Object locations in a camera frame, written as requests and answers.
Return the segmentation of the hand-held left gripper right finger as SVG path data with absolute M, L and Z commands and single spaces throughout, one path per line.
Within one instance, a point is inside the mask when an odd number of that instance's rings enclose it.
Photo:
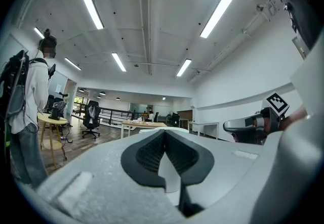
M 215 163 L 208 149 L 171 130 L 165 131 L 164 142 L 165 153 L 182 185 L 197 185 L 205 180 Z

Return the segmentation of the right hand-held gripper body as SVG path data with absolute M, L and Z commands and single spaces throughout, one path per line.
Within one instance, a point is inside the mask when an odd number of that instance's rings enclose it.
M 279 130 L 289 104 L 277 93 L 272 92 L 262 101 L 260 112 L 223 123 L 223 129 L 231 134 L 236 142 L 262 145 L 268 134 Z

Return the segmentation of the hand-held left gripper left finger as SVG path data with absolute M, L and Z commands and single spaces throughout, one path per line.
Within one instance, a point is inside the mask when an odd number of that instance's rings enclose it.
M 137 184 L 165 188 L 166 181 L 158 175 L 161 159 L 165 153 L 165 132 L 159 130 L 149 137 L 128 146 L 121 155 L 121 166 Z

